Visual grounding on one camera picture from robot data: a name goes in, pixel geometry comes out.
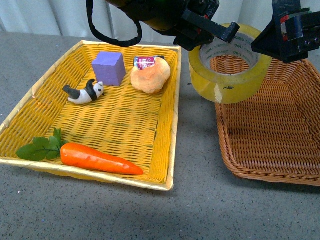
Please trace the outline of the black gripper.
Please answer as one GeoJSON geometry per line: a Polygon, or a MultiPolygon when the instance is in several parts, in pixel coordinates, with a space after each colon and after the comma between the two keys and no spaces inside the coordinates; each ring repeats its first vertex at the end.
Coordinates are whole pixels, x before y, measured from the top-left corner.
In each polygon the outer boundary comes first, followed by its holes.
{"type": "MultiPolygon", "coordinates": [[[[219,5],[217,0],[192,0],[185,10],[212,21],[219,5]]],[[[253,52],[283,63],[293,63],[307,59],[310,51],[320,47],[319,12],[302,8],[299,0],[274,0],[272,10],[270,23],[251,43],[253,52]]],[[[195,47],[212,43],[217,38],[183,20],[182,15],[182,25],[177,27],[179,36],[174,39],[174,44],[192,51],[195,47]]]]}

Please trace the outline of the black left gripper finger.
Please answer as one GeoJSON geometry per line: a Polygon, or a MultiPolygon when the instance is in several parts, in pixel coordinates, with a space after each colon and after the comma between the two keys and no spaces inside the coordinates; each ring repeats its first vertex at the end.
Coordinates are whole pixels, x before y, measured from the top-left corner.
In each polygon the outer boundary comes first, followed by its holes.
{"type": "Polygon", "coordinates": [[[240,29],[236,22],[232,22],[228,27],[225,27],[188,9],[184,11],[182,19],[229,44],[240,29]]]}

